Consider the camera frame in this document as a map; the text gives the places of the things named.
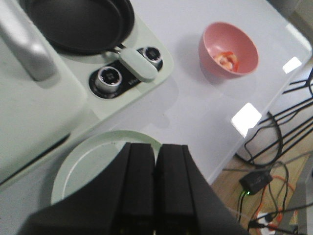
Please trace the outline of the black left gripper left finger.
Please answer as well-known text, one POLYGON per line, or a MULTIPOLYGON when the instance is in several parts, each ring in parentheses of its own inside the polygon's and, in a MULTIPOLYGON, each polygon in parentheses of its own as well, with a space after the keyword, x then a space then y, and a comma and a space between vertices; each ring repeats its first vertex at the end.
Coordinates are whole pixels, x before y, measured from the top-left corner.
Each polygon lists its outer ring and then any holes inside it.
POLYGON ((81 189, 37 213, 26 235, 151 235, 154 232, 154 152, 126 143, 81 189))

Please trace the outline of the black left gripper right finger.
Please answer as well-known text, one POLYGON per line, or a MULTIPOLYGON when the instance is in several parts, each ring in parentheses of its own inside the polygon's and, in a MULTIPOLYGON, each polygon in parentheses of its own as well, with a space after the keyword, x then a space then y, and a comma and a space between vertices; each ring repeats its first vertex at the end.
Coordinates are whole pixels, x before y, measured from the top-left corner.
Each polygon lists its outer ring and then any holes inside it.
POLYGON ((156 234, 248 234, 205 180, 187 145, 162 145, 155 173, 156 234))

